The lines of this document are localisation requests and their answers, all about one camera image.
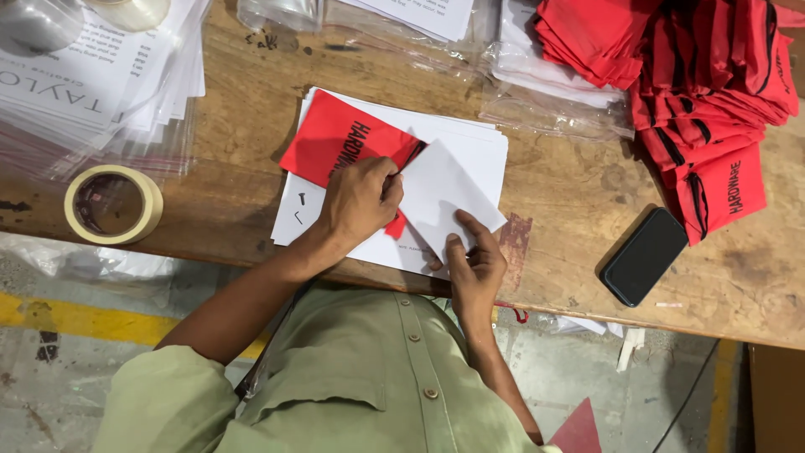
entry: stack of red pouches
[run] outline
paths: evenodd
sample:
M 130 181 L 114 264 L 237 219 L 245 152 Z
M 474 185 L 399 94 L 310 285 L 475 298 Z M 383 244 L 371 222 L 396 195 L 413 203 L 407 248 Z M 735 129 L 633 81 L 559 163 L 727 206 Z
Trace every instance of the stack of red pouches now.
M 313 95 L 302 126 L 279 166 L 320 187 L 330 176 L 366 157 L 390 157 L 400 170 L 427 143 L 341 101 L 322 89 Z M 406 219 L 399 210 L 386 234 L 399 239 Z
M 662 0 L 543 0 L 535 30 L 543 58 L 572 66 L 603 88 L 628 89 L 638 77 L 646 23 Z
M 777 10 L 764 0 L 663 5 L 646 28 L 630 87 L 634 126 L 675 189 L 691 245 L 766 207 L 766 124 L 797 115 Z

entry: person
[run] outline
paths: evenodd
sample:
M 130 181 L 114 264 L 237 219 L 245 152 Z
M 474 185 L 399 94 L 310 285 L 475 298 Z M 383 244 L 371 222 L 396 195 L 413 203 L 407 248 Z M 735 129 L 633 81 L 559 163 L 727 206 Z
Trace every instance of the person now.
M 425 297 L 317 283 L 274 338 L 268 380 L 235 418 L 240 401 L 224 366 L 301 285 L 386 225 L 402 199 L 391 159 L 334 173 L 304 234 L 120 368 L 93 451 L 559 451 L 540 447 L 493 336 L 506 260 L 461 210 L 457 220 L 477 239 L 468 254 L 458 236 L 446 238 L 461 330 Z

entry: concrete floor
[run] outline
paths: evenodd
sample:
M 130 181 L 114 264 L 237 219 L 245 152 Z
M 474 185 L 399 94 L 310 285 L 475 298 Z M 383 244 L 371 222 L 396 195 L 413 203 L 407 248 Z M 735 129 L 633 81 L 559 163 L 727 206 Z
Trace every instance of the concrete floor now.
M 128 297 L 48 279 L 0 252 L 2 451 L 89 451 L 112 375 L 128 359 L 149 351 L 147 344 L 158 340 L 146 330 L 160 326 L 165 318 L 186 316 L 240 272 L 186 261 L 181 263 L 170 289 L 165 286 L 164 291 L 150 297 Z M 37 313 L 50 317 L 44 324 L 42 318 L 24 318 L 18 313 L 38 303 L 37 297 L 63 302 L 48 302 L 42 305 L 46 310 L 33 312 L 35 317 Z M 73 316 L 94 321 L 70 322 Z M 498 312 L 495 333 L 546 439 L 584 398 L 590 397 L 602 450 L 629 453 L 654 449 L 714 341 L 648 330 L 646 347 L 635 353 L 625 372 L 617 373 L 622 340 L 609 333 L 553 335 L 535 314 L 526 324 L 518 324 L 513 311 L 504 309 Z M 709 362 L 682 417 L 659 451 L 732 450 L 732 403 L 728 397 L 725 411 L 723 398 L 719 403 L 716 396 L 733 393 L 733 370 L 737 366 L 735 357 L 721 355 Z M 236 360 L 227 368 L 227 376 L 232 382 L 239 381 L 253 362 L 248 358 Z

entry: forearm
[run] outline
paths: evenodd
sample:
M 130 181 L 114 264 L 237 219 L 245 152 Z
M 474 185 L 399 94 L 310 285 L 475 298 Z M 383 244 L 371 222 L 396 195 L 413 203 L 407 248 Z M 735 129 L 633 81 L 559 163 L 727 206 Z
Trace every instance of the forearm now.
M 337 245 L 312 227 L 290 246 L 218 291 L 156 346 L 190 346 L 221 364 L 240 355 L 304 283 L 334 265 Z
M 509 405 L 531 440 L 537 445 L 543 445 L 543 436 L 539 432 L 537 422 L 522 399 L 500 350 L 497 349 L 491 327 L 465 333 L 469 348 L 469 366 L 481 375 L 481 380 L 487 387 Z

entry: yellow floor line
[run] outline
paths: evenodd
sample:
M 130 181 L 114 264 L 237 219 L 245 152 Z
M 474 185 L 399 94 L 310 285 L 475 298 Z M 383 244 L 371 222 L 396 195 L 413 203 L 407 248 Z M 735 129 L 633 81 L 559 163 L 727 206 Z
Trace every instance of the yellow floor line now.
M 708 453 L 725 453 L 729 444 L 729 406 L 733 394 L 733 379 L 738 343 L 722 339 L 716 353 L 716 373 L 713 378 L 713 399 L 710 405 Z
M 162 316 L 0 293 L 0 326 L 156 346 L 178 322 Z M 241 357 L 257 359 L 268 338 L 268 334 L 261 335 Z

